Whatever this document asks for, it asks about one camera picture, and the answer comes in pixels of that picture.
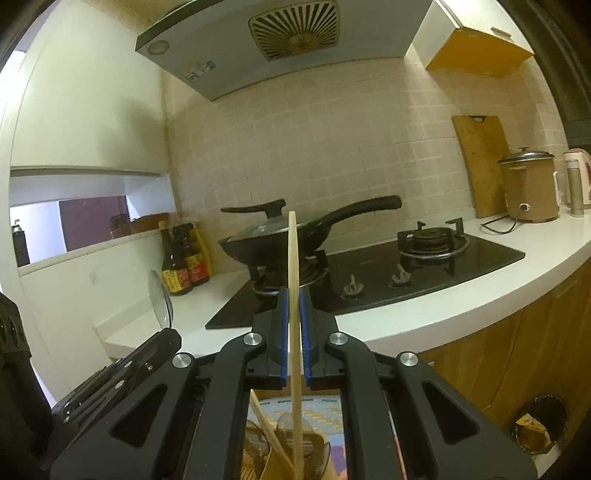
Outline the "dark soy sauce bottle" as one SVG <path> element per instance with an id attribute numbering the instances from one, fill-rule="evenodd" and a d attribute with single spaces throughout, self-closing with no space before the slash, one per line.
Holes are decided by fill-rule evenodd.
<path id="1" fill-rule="evenodd" d="M 166 222 L 159 221 L 158 229 L 163 247 L 161 266 L 163 283 L 171 296 L 182 296 L 190 293 L 192 283 L 187 264 L 174 246 Z"/>

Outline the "white upper cabinet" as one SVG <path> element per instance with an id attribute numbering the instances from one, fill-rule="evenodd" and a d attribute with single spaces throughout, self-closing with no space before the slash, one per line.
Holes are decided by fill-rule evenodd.
<path id="1" fill-rule="evenodd" d="M 434 1 L 413 46 L 424 67 L 502 78 L 534 56 L 495 0 Z"/>

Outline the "grey range hood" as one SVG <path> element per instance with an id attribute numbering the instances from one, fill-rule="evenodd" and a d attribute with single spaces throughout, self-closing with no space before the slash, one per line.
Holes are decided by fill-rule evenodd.
<path id="1" fill-rule="evenodd" d="M 404 57 L 428 1 L 189 1 L 135 50 L 214 101 L 308 68 Z"/>

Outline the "beige plastic utensil basket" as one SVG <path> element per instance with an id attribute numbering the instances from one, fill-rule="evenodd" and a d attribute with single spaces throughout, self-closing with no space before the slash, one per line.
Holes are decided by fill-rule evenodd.
<path id="1" fill-rule="evenodd" d="M 346 479 L 346 445 L 338 395 L 301 398 L 304 479 Z M 242 479 L 294 477 L 293 403 L 284 392 L 253 390 L 242 447 Z"/>

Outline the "brown rice cooker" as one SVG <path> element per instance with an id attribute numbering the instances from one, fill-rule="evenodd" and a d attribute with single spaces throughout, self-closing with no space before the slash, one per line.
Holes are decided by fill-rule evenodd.
<path id="1" fill-rule="evenodd" d="M 512 219 L 542 223 L 559 217 L 560 192 L 554 160 L 549 152 L 523 148 L 498 162 Z"/>

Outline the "trash bin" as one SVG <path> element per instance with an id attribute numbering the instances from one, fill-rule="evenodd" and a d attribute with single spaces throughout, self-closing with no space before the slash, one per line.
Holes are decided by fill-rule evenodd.
<path id="1" fill-rule="evenodd" d="M 517 411 L 509 434 L 529 455 L 546 454 L 564 436 L 568 417 L 567 405 L 560 397 L 537 396 Z"/>

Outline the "black wok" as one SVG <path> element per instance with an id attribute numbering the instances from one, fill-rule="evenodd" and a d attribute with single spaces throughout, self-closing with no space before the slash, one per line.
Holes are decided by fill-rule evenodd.
<path id="1" fill-rule="evenodd" d="M 218 241 L 226 255 L 249 267 L 276 267 L 287 264 L 288 216 L 283 214 L 284 199 L 249 206 L 225 207 L 221 212 L 249 214 L 263 212 L 266 220 L 249 226 L 235 235 Z M 327 214 L 297 215 L 297 245 L 300 257 L 311 256 L 329 237 L 332 225 L 346 219 L 375 211 L 397 210 L 402 207 L 398 195 L 358 201 Z"/>

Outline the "black gas stove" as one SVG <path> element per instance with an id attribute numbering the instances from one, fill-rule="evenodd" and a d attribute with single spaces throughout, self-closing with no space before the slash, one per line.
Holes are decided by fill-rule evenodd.
<path id="1" fill-rule="evenodd" d="M 334 315 L 402 302 L 475 280 L 524 259 L 520 250 L 465 232 L 460 218 L 443 226 L 420 222 L 396 239 L 329 254 L 317 232 L 298 235 L 301 286 L 315 308 Z M 222 248 L 249 270 L 249 280 L 205 325 L 246 328 L 276 308 L 287 289 L 287 231 L 226 239 Z"/>

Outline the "wooden cutting board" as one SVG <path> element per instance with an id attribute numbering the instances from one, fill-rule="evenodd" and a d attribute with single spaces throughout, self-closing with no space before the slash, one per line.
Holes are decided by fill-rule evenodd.
<path id="1" fill-rule="evenodd" d="M 477 218 L 507 212 L 505 191 L 498 162 L 510 153 L 497 116 L 452 117 L 465 160 Z"/>

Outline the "wooden chopstick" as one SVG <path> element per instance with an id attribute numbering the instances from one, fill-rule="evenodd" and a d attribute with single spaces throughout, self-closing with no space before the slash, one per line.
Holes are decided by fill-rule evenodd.
<path id="1" fill-rule="evenodd" d="M 293 409 L 294 479 L 304 479 L 303 427 L 301 426 L 301 325 L 300 258 L 297 244 L 297 214 L 288 214 L 287 232 L 288 324 L 290 325 L 290 393 Z"/>
<path id="2" fill-rule="evenodd" d="M 256 418 L 259 419 L 263 433 L 266 434 L 267 440 L 270 441 L 271 450 L 279 455 L 280 463 L 283 465 L 283 470 L 287 472 L 287 476 L 294 479 L 294 464 L 291 462 L 290 457 L 287 456 L 286 451 L 283 450 L 283 446 L 281 446 L 280 440 L 277 439 L 269 420 L 266 419 L 266 415 L 264 415 L 262 407 L 260 407 L 259 398 L 256 396 L 256 391 L 253 389 L 250 390 L 249 404 L 253 413 L 256 414 Z"/>

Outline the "black wok lid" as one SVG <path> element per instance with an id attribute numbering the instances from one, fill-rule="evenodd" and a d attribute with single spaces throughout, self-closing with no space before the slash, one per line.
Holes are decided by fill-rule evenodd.
<path id="1" fill-rule="evenodd" d="M 222 207 L 221 212 L 231 215 L 256 216 L 256 223 L 252 223 L 231 237 L 232 240 L 243 240 L 287 232 L 288 215 L 283 213 L 286 206 L 286 200 L 277 199 L 252 206 Z"/>

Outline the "clear plastic spoon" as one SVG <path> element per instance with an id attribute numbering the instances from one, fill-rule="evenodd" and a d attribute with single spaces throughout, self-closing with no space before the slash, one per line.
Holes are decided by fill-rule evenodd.
<path id="1" fill-rule="evenodd" d="M 173 320 L 173 306 L 170 296 L 160 276 L 154 270 L 148 273 L 148 294 L 153 313 L 159 324 L 164 328 L 172 327 Z"/>
<path id="2" fill-rule="evenodd" d="M 322 479 L 329 465 L 331 444 L 325 442 L 322 435 L 315 433 L 306 420 L 301 420 L 303 427 L 304 479 Z M 290 459 L 294 453 L 293 418 L 290 414 L 283 414 L 276 423 L 276 437 L 281 447 Z"/>

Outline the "white countertop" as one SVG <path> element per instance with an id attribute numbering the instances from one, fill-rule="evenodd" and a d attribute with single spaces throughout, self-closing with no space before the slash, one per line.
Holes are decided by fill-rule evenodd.
<path id="1" fill-rule="evenodd" d="M 556 287 L 590 256 L 590 217 L 562 208 L 558 219 L 519 225 L 493 241 L 525 252 L 523 260 L 483 277 L 426 296 L 338 317 L 339 330 L 394 356 L 423 352 L 488 327 Z M 173 299 L 173 326 L 183 350 L 201 356 L 218 351 L 242 329 L 205 325 L 247 279 L 245 271 L 218 274 Z"/>

